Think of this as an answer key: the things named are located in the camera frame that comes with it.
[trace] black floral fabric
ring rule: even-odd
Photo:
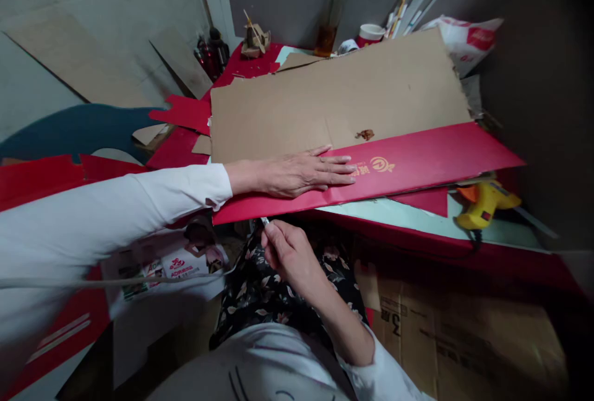
[[[271,268],[260,244],[261,228],[239,255],[227,279],[215,333],[214,350],[235,333],[256,324],[277,322],[307,334],[334,353],[332,342],[316,311]],[[306,231],[320,266],[351,310],[369,325],[359,286],[342,243],[334,236]]]

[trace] white long-sleeve shirt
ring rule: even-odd
[[[1,212],[0,279],[84,279],[111,251],[231,196],[225,168],[213,164],[127,175]],[[73,290],[0,291],[2,394]],[[373,364],[357,368],[291,327],[252,326],[176,371],[150,399],[427,399],[374,341]]]

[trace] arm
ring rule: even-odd
[[[274,220],[262,246],[270,266],[320,314],[358,399],[426,399],[330,285],[303,230]]]
[[[0,213],[0,279],[83,279],[111,251],[232,195],[297,196],[347,184],[348,157],[330,147],[261,162],[188,166],[127,175],[55,194]],[[72,289],[0,290],[0,394],[35,350]]]

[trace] gold logo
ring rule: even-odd
[[[394,166],[395,165],[390,164],[384,157],[373,157],[371,159],[371,167],[373,167],[378,172],[392,172]]]

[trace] white sleeve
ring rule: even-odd
[[[126,175],[0,213],[0,279],[83,279],[115,249],[232,196],[221,164]],[[73,290],[0,290],[0,395]]]
[[[431,401],[429,395],[416,388],[402,367],[396,362],[384,346],[377,340],[371,329],[363,324],[373,336],[376,349],[373,363],[365,367],[347,364],[339,355],[338,363],[353,384],[358,400],[406,400]]]

